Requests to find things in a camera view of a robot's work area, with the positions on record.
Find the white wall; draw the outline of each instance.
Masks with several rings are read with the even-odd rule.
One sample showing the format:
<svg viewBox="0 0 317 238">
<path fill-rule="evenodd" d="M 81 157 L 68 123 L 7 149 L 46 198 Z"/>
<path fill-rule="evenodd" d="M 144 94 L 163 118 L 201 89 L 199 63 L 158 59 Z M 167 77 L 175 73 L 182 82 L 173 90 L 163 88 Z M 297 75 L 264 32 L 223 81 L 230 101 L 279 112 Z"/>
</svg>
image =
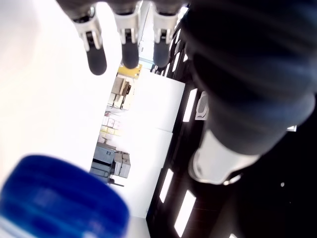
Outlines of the white wall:
<svg viewBox="0 0 317 238">
<path fill-rule="evenodd" d="M 89 170 L 121 60 L 110 8 L 99 3 L 108 69 L 90 73 L 81 39 L 54 0 L 0 7 L 0 186 L 27 154 Z"/>
<path fill-rule="evenodd" d="M 150 238 L 146 220 L 144 218 L 131 217 L 126 238 Z"/>
<path fill-rule="evenodd" d="M 112 185 L 129 206 L 132 216 L 145 218 L 164 165 L 185 84 L 141 71 L 131 109 L 121 114 L 124 135 L 107 144 L 130 153 L 127 179 Z"/>
</svg>

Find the fluorescent light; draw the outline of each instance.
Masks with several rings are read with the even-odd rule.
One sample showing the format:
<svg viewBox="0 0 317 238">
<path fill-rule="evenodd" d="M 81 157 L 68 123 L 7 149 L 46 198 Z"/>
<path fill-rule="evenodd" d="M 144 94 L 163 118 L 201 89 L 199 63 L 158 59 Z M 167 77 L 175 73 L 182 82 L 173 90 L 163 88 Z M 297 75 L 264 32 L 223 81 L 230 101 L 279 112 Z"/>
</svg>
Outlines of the fluorescent light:
<svg viewBox="0 0 317 238">
<path fill-rule="evenodd" d="M 188 101 L 187 101 L 187 106 L 186 106 L 183 122 L 189 122 L 189 120 L 190 120 L 190 115 L 192 114 L 192 110 L 193 110 L 196 94 L 197 94 L 197 88 L 193 89 L 189 93 L 189 97 L 188 97 Z"/>
<path fill-rule="evenodd" d="M 165 201 L 165 198 L 166 198 L 166 195 L 167 195 L 167 192 L 169 189 L 170 182 L 172 181 L 173 175 L 174 175 L 173 171 L 168 169 L 164 183 L 163 183 L 162 190 L 159 194 L 159 198 L 162 201 L 162 203 L 164 203 L 164 201 Z"/>
<path fill-rule="evenodd" d="M 169 70 L 169 64 L 167 65 L 166 70 L 165 70 L 165 74 L 164 74 L 165 77 L 167 76 L 168 70 Z"/>
<path fill-rule="evenodd" d="M 173 72 L 176 70 L 177 64 L 178 64 L 178 59 L 179 59 L 179 53 L 177 53 L 175 61 L 174 61 L 174 65 L 173 65 Z"/>
<path fill-rule="evenodd" d="M 192 213 L 195 201 L 196 201 L 196 197 L 189 190 L 187 190 L 184 197 L 183 204 L 180 208 L 178 217 L 174 225 L 175 230 L 179 237 L 182 237 L 184 233 L 190 214 Z"/>
<path fill-rule="evenodd" d="M 178 42 L 179 35 L 180 35 L 180 30 L 179 30 L 178 33 L 177 33 L 175 42 Z"/>
</svg>

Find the robotic hand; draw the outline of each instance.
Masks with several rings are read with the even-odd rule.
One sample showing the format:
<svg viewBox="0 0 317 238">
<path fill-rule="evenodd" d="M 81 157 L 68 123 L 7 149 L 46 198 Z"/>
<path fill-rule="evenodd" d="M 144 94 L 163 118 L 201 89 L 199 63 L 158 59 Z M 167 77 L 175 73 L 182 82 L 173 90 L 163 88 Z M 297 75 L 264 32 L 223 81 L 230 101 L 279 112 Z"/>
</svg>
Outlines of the robotic hand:
<svg viewBox="0 0 317 238">
<path fill-rule="evenodd" d="M 122 44 L 122 61 L 127 68 L 135 68 L 139 62 L 138 32 L 139 11 L 135 0 L 105 0 L 111 7 Z M 101 28 L 96 15 L 96 0 L 57 0 L 73 21 L 87 52 L 89 68 L 95 75 L 106 70 Z M 164 67 L 169 59 L 171 43 L 182 0 L 156 0 L 154 13 L 154 62 Z"/>
<path fill-rule="evenodd" d="M 135 0 L 113 10 L 123 63 L 138 64 Z M 96 0 L 57 0 L 84 42 L 90 70 L 106 70 Z M 183 0 L 154 0 L 154 62 L 164 67 Z M 195 83 L 209 96 L 209 118 L 189 174 L 229 184 L 315 107 L 317 5 L 305 0 L 191 0 L 181 22 Z"/>
</svg>

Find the blue bottle cap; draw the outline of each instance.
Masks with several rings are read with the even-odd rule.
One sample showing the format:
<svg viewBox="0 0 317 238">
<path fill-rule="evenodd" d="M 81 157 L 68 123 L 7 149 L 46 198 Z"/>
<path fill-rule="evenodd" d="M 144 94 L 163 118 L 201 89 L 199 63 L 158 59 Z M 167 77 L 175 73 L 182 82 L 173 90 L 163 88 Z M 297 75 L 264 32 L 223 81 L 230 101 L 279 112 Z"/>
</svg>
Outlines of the blue bottle cap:
<svg viewBox="0 0 317 238">
<path fill-rule="evenodd" d="M 58 159 L 28 156 L 3 186 L 0 216 L 40 238 L 121 238 L 129 211 L 113 190 L 85 171 Z"/>
</svg>

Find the black ceiling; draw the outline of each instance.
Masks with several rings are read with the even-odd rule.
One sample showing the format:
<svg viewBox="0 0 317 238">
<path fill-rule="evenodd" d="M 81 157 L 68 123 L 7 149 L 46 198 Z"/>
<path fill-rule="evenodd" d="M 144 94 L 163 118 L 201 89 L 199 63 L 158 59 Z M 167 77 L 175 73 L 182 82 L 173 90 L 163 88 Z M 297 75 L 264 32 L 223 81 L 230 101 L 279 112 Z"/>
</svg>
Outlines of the black ceiling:
<svg viewBox="0 0 317 238">
<path fill-rule="evenodd" d="M 186 86 L 147 215 L 151 237 L 179 237 L 174 224 L 187 190 L 196 196 L 196 202 L 183 238 L 229 238 L 231 233 L 237 238 L 305 237 L 309 222 L 315 220 L 317 110 L 297 132 L 287 133 L 269 153 L 244 169 L 240 181 L 228 186 L 198 183 L 188 175 L 188 162 L 199 147 L 203 130 L 203 121 L 195 120 L 201 92 L 196 95 L 190 122 L 182 122 L 189 92 L 196 86 L 187 74 L 190 62 L 182 63 L 184 53 L 181 55 L 178 70 L 170 72 L 170 77 L 186 82 Z M 167 169 L 172 169 L 174 176 L 163 204 L 159 193 Z"/>
</svg>

